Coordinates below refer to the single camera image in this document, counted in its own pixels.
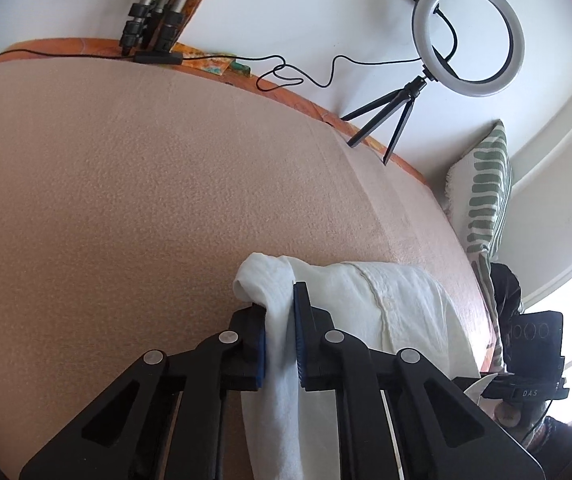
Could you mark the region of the green white patterned pillow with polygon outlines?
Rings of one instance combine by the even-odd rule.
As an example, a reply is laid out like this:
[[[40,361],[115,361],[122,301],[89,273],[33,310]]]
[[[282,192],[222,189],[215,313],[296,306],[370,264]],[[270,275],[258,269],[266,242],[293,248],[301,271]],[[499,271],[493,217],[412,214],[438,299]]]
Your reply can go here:
[[[491,131],[447,170],[445,212],[481,290],[492,329],[488,369],[504,369],[499,313],[491,278],[493,260],[502,243],[512,190],[512,166],[504,124]]]

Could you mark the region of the black mini tripod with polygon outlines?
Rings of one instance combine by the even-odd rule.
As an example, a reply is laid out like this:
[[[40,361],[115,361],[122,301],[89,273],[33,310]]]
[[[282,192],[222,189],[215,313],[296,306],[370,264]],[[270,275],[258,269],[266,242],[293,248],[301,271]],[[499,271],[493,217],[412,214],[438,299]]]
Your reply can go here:
[[[420,96],[421,91],[426,88],[427,83],[433,79],[434,77],[429,70],[424,68],[421,75],[415,77],[412,81],[409,81],[403,88],[393,90],[384,96],[380,96],[380,98],[341,116],[341,119],[344,122],[349,122],[352,119],[372,112],[376,108],[379,110],[379,112],[373,118],[369,119],[363,127],[359,128],[359,131],[351,136],[347,141],[348,146],[350,148],[355,148],[356,145],[364,142],[368,136],[370,136],[371,133],[379,128],[386,120],[393,116],[398,110],[401,110],[399,121],[395,126],[385,154],[382,156],[382,164],[386,165],[392,158],[395,148],[397,147],[397,142],[399,142],[408,123],[408,119],[412,115],[418,96]]]

